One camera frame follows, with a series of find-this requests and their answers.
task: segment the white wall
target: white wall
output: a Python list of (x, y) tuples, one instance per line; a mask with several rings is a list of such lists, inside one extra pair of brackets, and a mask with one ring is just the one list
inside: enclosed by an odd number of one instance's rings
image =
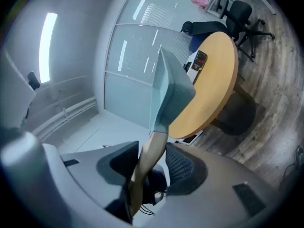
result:
[[(25, 79), (30, 71), (34, 71), (38, 80), (43, 23), (48, 12), (58, 14), (49, 53), (50, 81), (37, 90), (25, 130), (32, 131), (60, 112), (62, 107), (70, 107), (93, 96), (95, 47), (111, 2), (31, 0), (19, 14), (7, 35), (5, 48)], [(95, 78), (103, 83), (102, 79), (101, 75)]]

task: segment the cable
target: cable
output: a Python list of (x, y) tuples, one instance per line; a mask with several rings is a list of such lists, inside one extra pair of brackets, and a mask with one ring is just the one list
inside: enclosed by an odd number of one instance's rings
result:
[[(160, 192), (158, 192), (159, 194), (161, 194)], [(166, 193), (166, 191), (163, 193), (163, 196), (166, 198), (167, 197), (167, 195), (165, 195), (165, 193)]]
[(149, 210), (146, 206), (144, 206), (144, 208), (142, 207), (142, 209), (143, 209), (144, 211), (149, 212), (149, 213), (155, 215), (155, 213), (152, 212), (151, 210)]
[(292, 164), (290, 164), (289, 166), (286, 167), (286, 169), (285, 169), (285, 171), (284, 171), (284, 174), (283, 174), (283, 181), (282, 181), (282, 183), (283, 183), (284, 180), (285, 180), (285, 175), (286, 175), (286, 172), (287, 172), (288, 168), (291, 167), (291, 166), (293, 166), (293, 165), (295, 165), (295, 163), (292, 163)]
[(141, 209), (139, 209), (139, 211), (140, 211), (141, 213), (146, 214), (146, 215), (153, 215), (153, 214), (145, 213), (145, 212), (143, 212)]

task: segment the fluorescent light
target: fluorescent light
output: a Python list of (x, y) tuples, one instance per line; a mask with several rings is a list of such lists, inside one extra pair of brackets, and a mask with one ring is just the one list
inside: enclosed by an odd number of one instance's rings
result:
[(151, 72), (151, 73), (153, 73), (154, 67), (155, 67), (155, 63), (154, 63), (154, 65), (153, 65), (153, 68), (152, 68), (152, 72)]
[(51, 44), (52, 32), (57, 19), (57, 14), (48, 13), (42, 28), (39, 47), (39, 73), (41, 83), (49, 81), (49, 47)]
[(137, 6), (137, 8), (135, 10), (135, 13), (133, 14), (133, 19), (134, 20), (136, 20), (137, 15), (138, 15), (139, 11), (142, 9), (142, 6), (143, 6), (143, 4), (144, 4), (145, 1), (146, 0), (141, 0), (141, 2), (138, 4), (138, 6)]
[(124, 51), (125, 51), (125, 47), (126, 46), (127, 46), (127, 41), (124, 40), (124, 42), (123, 42), (123, 48), (122, 48), (122, 51), (121, 51), (120, 57), (119, 57), (118, 71), (122, 70), (122, 65), (123, 65), (123, 60), (124, 60)]
[(156, 39), (156, 37), (157, 37), (157, 33), (158, 33), (158, 30), (157, 30), (156, 33), (155, 33), (154, 40), (153, 40), (153, 42), (152, 42), (152, 46), (154, 45), (155, 39)]
[(148, 62), (149, 62), (149, 58), (147, 58), (146, 66), (144, 67), (144, 70), (143, 70), (144, 73), (146, 72), (146, 68), (147, 68)]

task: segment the wooden floor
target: wooden floor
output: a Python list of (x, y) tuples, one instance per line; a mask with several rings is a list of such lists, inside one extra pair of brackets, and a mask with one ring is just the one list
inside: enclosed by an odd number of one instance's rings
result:
[[(261, 0), (241, 1), (253, 9), (250, 20), (264, 19), (266, 25), (259, 29), (275, 35), (275, 41), (257, 38), (254, 63), (238, 51), (239, 73), (245, 79), (239, 77), (238, 83), (257, 103), (255, 120), (237, 137), (209, 126), (194, 145), (239, 161), (279, 188), (296, 147), (304, 140), (304, 54), (293, 27), (273, 0), (268, 1), (276, 15)], [(250, 52), (249, 43), (243, 48)]]

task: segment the desk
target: desk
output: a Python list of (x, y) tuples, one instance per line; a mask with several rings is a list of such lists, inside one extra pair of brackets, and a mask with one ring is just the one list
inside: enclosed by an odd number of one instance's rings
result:
[[(223, 32), (211, 34), (199, 47), (208, 55), (206, 64), (194, 84), (195, 97), (169, 126), (169, 136), (187, 138), (211, 124), (225, 106), (235, 90), (238, 74), (238, 53), (232, 39)], [(215, 120), (214, 125), (224, 128), (225, 124)]]

